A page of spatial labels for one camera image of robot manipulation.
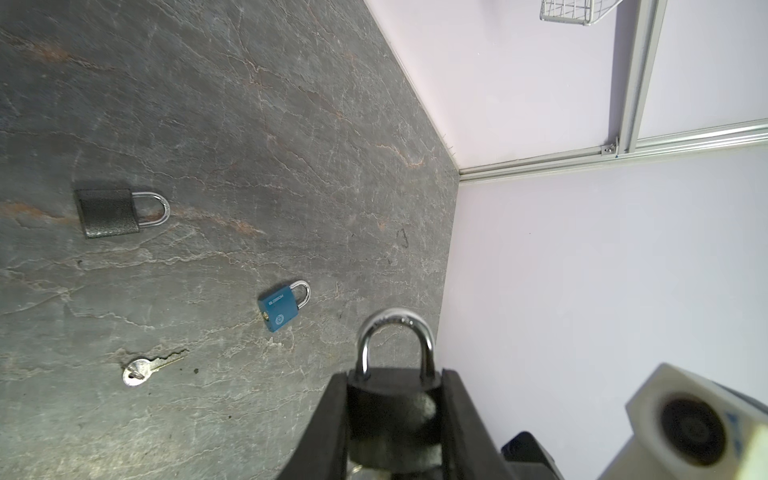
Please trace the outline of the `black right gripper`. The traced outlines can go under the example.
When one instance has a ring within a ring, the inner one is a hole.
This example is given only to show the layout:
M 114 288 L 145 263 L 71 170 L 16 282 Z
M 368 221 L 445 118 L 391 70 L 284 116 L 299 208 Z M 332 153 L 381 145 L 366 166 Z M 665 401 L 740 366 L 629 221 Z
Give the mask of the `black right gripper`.
M 523 431 L 501 447 L 515 479 L 562 479 L 556 462 L 536 437 Z

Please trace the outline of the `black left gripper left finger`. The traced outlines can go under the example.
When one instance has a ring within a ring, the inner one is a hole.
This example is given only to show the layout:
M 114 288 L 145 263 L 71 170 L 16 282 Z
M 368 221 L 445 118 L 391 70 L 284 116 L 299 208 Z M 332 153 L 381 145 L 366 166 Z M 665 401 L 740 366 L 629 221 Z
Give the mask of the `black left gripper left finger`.
M 278 479 L 345 479 L 347 475 L 347 380 L 334 374 L 293 455 Z

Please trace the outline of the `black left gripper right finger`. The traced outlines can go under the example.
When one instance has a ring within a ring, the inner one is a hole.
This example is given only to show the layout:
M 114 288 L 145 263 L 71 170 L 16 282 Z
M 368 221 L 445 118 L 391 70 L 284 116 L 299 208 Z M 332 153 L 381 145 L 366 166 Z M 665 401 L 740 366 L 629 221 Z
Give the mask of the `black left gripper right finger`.
M 442 478 L 512 479 L 457 371 L 442 371 Z

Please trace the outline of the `large silver key with ring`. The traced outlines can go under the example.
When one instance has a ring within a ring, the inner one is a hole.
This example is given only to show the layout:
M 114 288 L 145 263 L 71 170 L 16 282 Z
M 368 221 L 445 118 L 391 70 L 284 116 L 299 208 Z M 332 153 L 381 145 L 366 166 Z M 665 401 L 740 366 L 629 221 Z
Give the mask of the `large silver key with ring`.
M 184 359 L 187 354 L 188 350 L 183 349 L 165 357 L 136 358 L 124 367 L 122 381 L 128 387 L 138 387 L 147 382 L 154 373 Z

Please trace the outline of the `small black padlock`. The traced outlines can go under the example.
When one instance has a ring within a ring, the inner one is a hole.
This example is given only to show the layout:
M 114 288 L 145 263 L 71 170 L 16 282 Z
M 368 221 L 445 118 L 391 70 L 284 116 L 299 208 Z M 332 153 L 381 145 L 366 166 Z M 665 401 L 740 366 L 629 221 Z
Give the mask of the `small black padlock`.
M 78 189 L 74 197 L 81 228 L 87 239 L 136 234 L 142 228 L 163 225 L 171 215 L 169 201 L 152 191 Z M 135 205 L 137 199 L 156 200 L 162 206 L 162 215 L 156 220 L 142 220 Z

